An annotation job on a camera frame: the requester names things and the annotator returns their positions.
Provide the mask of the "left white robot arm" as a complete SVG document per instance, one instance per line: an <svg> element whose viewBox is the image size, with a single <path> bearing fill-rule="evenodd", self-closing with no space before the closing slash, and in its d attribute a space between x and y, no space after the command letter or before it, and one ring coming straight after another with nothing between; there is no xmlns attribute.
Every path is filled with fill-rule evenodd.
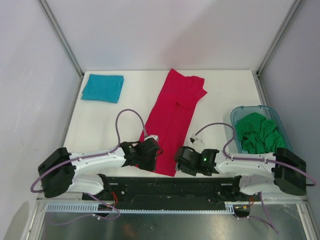
<svg viewBox="0 0 320 240"><path fill-rule="evenodd" d="M111 188L102 170L134 166L152 172L162 153L154 137L124 141L105 151L87 153L70 153L66 147L60 147L37 168L41 192L48 199L65 193L86 193L105 200L110 196Z"/></svg>

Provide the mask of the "red t shirt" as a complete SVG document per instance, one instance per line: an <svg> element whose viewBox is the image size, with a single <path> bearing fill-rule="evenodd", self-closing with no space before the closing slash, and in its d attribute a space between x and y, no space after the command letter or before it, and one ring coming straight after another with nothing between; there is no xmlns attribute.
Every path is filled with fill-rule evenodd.
<svg viewBox="0 0 320 240"><path fill-rule="evenodd" d="M169 71L145 124L148 134L158 136L163 150L156 157L157 174L170 177L176 174L174 157L184 145L197 103L207 94L204 83L204 78Z"/></svg>

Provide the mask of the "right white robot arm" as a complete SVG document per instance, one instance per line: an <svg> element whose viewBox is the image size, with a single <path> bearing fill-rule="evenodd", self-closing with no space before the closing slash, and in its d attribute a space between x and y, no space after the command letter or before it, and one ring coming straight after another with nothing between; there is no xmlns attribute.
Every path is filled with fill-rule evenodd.
<svg viewBox="0 0 320 240"><path fill-rule="evenodd" d="M307 193L306 162L282 147L275 153L241 154L209 148L197 152L182 146L174 160L178 171L191 176L235 174L230 194L237 201L275 190L293 196Z"/></svg>

